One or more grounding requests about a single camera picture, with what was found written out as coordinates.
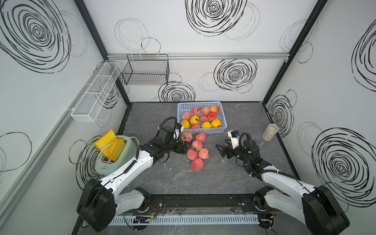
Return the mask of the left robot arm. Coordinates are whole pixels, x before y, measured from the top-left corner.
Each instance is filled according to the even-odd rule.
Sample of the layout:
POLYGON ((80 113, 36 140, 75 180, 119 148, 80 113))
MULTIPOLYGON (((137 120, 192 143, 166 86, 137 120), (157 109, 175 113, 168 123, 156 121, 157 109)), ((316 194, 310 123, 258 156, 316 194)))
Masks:
POLYGON ((183 129, 181 124, 176 124, 173 128, 160 126, 156 136, 138 146, 135 156, 127 163, 100 180, 91 179, 87 182, 76 209, 78 219, 72 234, 78 234, 83 222, 100 232, 119 214, 131 210, 148 210, 150 194, 144 189, 138 187, 129 193, 122 191, 165 154, 186 154, 188 144, 181 140, 183 129))

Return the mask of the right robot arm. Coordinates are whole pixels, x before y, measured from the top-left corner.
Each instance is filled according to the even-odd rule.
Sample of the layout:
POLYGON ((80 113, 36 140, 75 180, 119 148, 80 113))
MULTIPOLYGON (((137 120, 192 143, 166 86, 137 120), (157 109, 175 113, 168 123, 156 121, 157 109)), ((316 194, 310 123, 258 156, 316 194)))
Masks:
POLYGON ((253 205, 261 211, 282 211, 302 222, 314 235, 338 235, 350 226, 350 221, 333 193, 325 186, 315 187, 295 176, 278 170, 259 153, 257 143, 239 137, 215 146, 222 157, 236 158, 253 178, 267 186, 255 193, 253 205))

